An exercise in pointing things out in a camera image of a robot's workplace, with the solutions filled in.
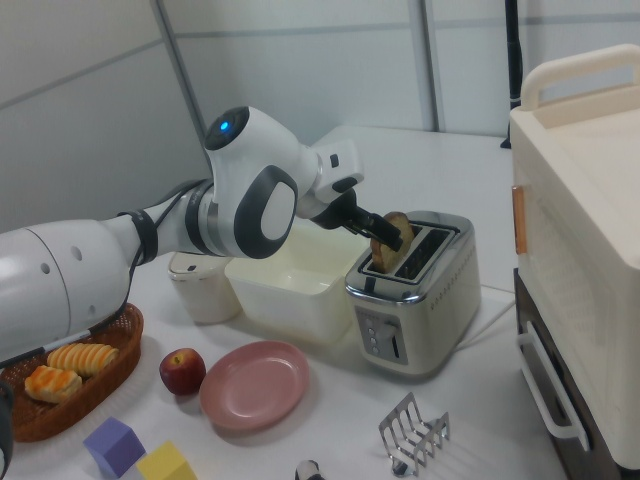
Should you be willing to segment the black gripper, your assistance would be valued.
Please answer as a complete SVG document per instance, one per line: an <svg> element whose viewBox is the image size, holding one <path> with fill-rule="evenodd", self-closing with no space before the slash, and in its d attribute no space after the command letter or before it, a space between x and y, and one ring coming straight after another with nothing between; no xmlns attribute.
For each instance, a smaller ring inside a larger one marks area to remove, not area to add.
<svg viewBox="0 0 640 480"><path fill-rule="evenodd" d="M355 235L376 240L391 250L399 250L403 244L399 228L382 216L357 206L353 189L340 195L324 211L311 217L310 221L326 230L344 227Z"/></svg>

